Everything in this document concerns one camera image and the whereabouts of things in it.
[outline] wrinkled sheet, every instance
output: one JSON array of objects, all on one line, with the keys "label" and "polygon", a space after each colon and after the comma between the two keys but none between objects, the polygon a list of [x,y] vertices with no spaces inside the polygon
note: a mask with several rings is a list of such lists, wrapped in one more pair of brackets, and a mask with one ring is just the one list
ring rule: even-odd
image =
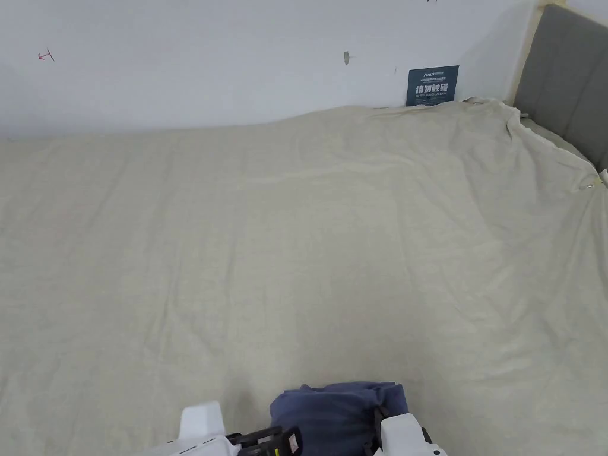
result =
[{"label": "wrinkled sheet", "polygon": [[608,192],[497,101],[0,143],[0,442],[129,454],[185,406],[403,383],[452,455],[608,447]]}]

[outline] beige bed sheet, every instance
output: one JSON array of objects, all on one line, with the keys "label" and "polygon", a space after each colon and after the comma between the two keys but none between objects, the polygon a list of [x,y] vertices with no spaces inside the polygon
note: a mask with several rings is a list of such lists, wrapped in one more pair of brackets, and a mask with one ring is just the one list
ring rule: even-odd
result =
[{"label": "beige bed sheet", "polygon": [[559,147],[561,149],[567,150],[568,152],[573,153],[574,155],[576,155],[579,158],[582,158],[585,161],[589,161],[587,160],[587,158],[576,148],[574,147],[571,143],[569,143],[568,141],[566,141],[564,138],[562,138],[560,135],[555,134],[552,131],[547,130],[546,128],[544,128],[543,126],[538,125],[534,120],[532,119],[521,119],[522,125],[526,128],[529,128],[530,130],[532,130],[534,133],[542,136],[545,139],[548,139],[549,141],[551,141],[553,144],[555,144],[556,147]]},{"label": "beige bed sheet", "polygon": [[497,101],[0,143],[1,452],[392,380],[448,454],[605,454],[596,177]]}]

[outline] headboard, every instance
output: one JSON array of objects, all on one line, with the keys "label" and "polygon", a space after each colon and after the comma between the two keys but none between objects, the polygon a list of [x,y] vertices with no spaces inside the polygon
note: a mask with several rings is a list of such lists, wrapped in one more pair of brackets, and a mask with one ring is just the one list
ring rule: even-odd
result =
[{"label": "headboard", "polygon": [[548,5],[514,106],[572,143],[598,171],[608,167],[608,28]]}]

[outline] folded blue fabric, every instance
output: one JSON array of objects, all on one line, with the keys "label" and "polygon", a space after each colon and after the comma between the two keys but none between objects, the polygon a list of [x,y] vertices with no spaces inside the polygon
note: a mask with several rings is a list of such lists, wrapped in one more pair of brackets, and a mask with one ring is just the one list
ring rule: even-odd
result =
[{"label": "folded blue fabric", "polygon": [[298,426],[302,456],[361,456],[373,439],[374,409],[392,415],[408,413],[403,386],[393,382],[336,383],[325,388],[302,385],[270,405],[272,426]]}]

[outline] sign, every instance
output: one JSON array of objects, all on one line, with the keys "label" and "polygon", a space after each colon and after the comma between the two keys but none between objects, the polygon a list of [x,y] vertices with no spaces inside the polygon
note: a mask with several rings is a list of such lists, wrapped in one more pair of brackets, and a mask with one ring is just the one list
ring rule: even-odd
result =
[{"label": "sign", "polygon": [[456,65],[410,70],[406,106],[435,106],[453,102],[458,68]]}]

